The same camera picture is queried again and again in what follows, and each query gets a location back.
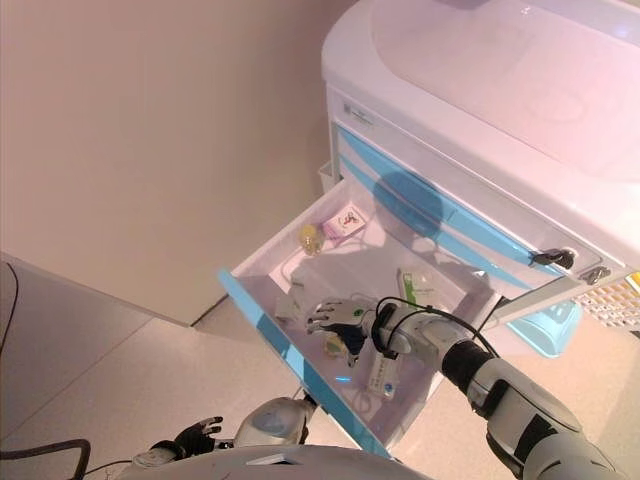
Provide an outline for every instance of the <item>floor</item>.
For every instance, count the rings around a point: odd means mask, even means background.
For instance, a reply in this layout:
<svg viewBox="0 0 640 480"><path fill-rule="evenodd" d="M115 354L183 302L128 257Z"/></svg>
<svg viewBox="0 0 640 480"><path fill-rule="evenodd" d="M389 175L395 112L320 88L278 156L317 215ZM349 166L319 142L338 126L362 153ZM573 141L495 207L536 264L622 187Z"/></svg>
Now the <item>floor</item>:
<svg viewBox="0 0 640 480"><path fill-rule="evenodd" d="M184 328L29 272L20 275L28 281L2 356L3 450L82 437L91 441L92 467L131 458L207 416L223 415L221 436L231 437L253 408L298 388L229 300L196 328ZM514 353L507 358L573 409L587 436L630 478L640 478L635 337L586 318L559 359ZM444 382L393 453L433 478L513 478L486 446L485 428ZM353 445L322 412L310 431L309 443ZM2 462L0 476L65 479L75 457Z"/></svg>

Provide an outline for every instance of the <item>white wall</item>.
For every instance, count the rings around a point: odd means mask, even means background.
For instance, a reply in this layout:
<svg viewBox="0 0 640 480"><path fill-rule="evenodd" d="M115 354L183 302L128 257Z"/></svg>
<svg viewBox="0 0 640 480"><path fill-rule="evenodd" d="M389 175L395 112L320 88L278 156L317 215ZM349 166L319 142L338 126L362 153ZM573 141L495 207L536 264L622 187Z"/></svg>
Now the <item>white wall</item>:
<svg viewBox="0 0 640 480"><path fill-rule="evenodd" d="M319 195L352 0L2 0L2 251L190 323Z"/></svg>

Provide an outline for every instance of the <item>small bottle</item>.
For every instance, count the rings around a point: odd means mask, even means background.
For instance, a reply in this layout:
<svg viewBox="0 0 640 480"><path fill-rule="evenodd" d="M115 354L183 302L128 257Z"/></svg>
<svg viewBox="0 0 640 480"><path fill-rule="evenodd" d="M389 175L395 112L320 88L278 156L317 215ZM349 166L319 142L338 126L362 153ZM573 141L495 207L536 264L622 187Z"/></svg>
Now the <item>small bottle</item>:
<svg viewBox="0 0 640 480"><path fill-rule="evenodd" d="M307 255L317 255L322 250L324 235L315 225L307 224L298 232L298 241Z"/></svg>

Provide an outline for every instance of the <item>blue stripe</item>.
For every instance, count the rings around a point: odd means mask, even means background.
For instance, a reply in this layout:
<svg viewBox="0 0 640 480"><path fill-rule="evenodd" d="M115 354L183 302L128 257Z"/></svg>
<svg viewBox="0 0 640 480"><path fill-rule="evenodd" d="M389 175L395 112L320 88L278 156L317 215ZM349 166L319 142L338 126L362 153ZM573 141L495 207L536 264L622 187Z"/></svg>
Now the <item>blue stripe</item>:
<svg viewBox="0 0 640 480"><path fill-rule="evenodd" d="M434 219L425 217L421 212L416 211L413 205L409 206L396 196L391 194L386 188L379 186L367 174L362 172L358 167L351 163L344 156L340 156L342 163L349 171L362 183L382 205L384 205L399 220L404 222L413 231L424 237L431 238L434 242L446 248L456 257L465 262L484 270L490 275L501 278L519 288L531 290L526 283L521 282L510 273L494 265L485 257L468 247L450 233L440 229L440 223Z"/></svg>
<svg viewBox="0 0 640 480"><path fill-rule="evenodd" d="M304 388L344 428L362 449L392 458L384 445L371 433L347 404L333 391L316 369L305 360L278 325L266 314L242 284L228 271L220 270L218 280L249 322L278 351L302 382Z"/></svg>
<svg viewBox="0 0 640 480"><path fill-rule="evenodd" d="M438 224L446 223L454 230L522 265L531 265L533 254L524 245L443 195L352 133L342 127L339 129L343 138L360 158L378 175L384 177L384 183L425 217L432 218ZM553 276L561 276L552 266L532 267Z"/></svg>

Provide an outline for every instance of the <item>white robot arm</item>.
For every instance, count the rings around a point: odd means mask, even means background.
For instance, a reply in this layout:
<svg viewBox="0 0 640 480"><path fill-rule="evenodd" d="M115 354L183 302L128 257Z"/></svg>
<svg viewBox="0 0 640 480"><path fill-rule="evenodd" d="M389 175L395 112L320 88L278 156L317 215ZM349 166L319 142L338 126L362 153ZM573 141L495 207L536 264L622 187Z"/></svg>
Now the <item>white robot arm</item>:
<svg viewBox="0 0 640 480"><path fill-rule="evenodd" d="M336 332L351 360L370 337L385 356L437 358L439 370L487 419L487 442L517 478L524 480L621 480L627 477L582 434L558 399L494 353L481 349L452 315L426 307L387 303L375 316L341 299L323 302L307 329Z"/></svg>

